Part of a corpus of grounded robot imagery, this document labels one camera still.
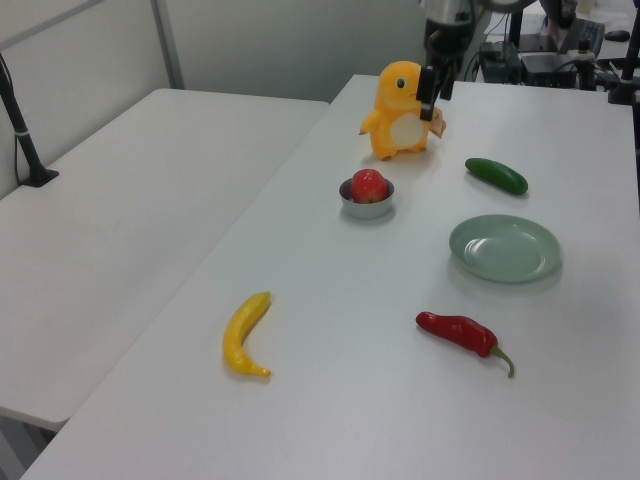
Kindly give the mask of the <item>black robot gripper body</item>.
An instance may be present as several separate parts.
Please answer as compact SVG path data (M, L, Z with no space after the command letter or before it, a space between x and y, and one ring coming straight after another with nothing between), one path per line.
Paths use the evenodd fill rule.
M426 0L423 10L426 64L443 68L461 61L473 38L473 2Z

